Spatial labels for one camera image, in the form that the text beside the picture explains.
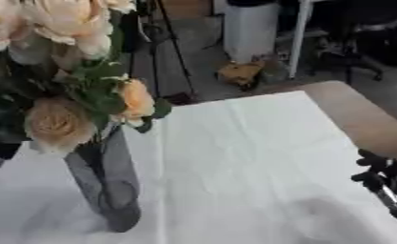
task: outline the flower vase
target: flower vase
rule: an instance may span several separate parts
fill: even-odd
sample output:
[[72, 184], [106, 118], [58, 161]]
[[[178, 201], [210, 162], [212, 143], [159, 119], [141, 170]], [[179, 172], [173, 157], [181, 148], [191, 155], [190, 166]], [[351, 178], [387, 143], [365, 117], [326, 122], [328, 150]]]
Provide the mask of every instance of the flower vase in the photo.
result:
[[79, 146], [65, 161], [89, 206], [111, 231], [123, 233], [137, 224], [139, 184], [120, 128], [97, 147]]

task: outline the flower bouquet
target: flower bouquet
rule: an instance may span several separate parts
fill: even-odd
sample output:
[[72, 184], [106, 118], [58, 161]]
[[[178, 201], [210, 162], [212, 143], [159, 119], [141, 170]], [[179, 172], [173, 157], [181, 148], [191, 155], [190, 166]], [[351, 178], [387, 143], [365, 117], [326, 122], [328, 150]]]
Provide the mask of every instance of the flower bouquet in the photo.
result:
[[119, 62], [126, 36], [117, 22], [131, 11], [131, 0], [0, 0], [0, 145], [33, 141], [61, 153], [117, 232], [140, 216], [120, 125], [147, 132], [170, 112]]

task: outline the floor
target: floor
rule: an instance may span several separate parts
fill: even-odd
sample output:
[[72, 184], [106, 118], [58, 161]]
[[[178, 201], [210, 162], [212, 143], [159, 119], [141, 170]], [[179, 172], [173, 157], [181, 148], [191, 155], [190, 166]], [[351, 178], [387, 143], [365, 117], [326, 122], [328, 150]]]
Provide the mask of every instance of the floor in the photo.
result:
[[[306, 72], [308, 54], [307, 49], [305, 49], [304, 58], [295, 80], [284, 79], [271, 83], [262, 82], [256, 91], [244, 93], [237, 87], [218, 81], [214, 77], [214, 73], [228, 63], [222, 44], [219, 43], [208, 48], [208, 46], [216, 43], [220, 36], [221, 25], [217, 18], [176, 20], [173, 21], [173, 25], [191, 74], [193, 87], [198, 93], [198, 102], [254, 95], [264, 91], [267, 86], [291, 86], [345, 79], [344, 73], [341, 71], [321, 71], [313, 77], [309, 76]], [[148, 80], [150, 89], [154, 91], [151, 59], [147, 47], [143, 47], [139, 51], [135, 67], [134, 76]], [[354, 73], [352, 87], [397, 118], [397, 68], [381, 67], [385, 71], [385, 79], [382, 82], [372, 80], [372, 75], [369, 73], [357, 71]], [[188, 84], [169, 40], [160, 44], [158, 48], [158, 68], [159, 84], [163, 95], [189, 92]]]

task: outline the table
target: table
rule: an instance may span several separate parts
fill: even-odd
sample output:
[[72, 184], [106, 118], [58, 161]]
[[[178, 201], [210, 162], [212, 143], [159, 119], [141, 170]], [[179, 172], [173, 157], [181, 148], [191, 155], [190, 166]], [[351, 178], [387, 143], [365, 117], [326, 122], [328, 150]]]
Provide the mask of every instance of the table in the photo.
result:
[[300, 11], [297, 17], [296, 30], [294, 33], [291, 57], [289, 61], [289, 73], [288, 77], [293, 79], [296, 77], [297, 66], [299, 64], [300, 53], [302, 50], [302, 44], [304, 39], [304, 34], [311, 13], [312, 6], [314, 3], [332, 1], [332, 0], [300, 0]]
[[270, 93], [305, 91], [360, 148], [397, 158], [397, 120], [341, 81], [328, 81]]
[[63, 162], [24, 147], [0, 172], [0, 244], [397, 244], [397, 220], [349, 180], [356, 147], [303, 91], [175, 108], [125, 133], [134, 229], [103, 232]]

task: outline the tablecloth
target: tablecloth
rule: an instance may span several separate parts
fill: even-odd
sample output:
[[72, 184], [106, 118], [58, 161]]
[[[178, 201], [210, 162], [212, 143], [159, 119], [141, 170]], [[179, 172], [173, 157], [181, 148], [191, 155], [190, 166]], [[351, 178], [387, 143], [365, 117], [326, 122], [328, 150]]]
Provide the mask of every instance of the tablecloth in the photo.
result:
[[143, 216], [105, 231], [64, 162], [25, 145], [0, 171], [0, 244], [397, 244], [356, 148], [301, 91], [179, 107], [125, 129]]

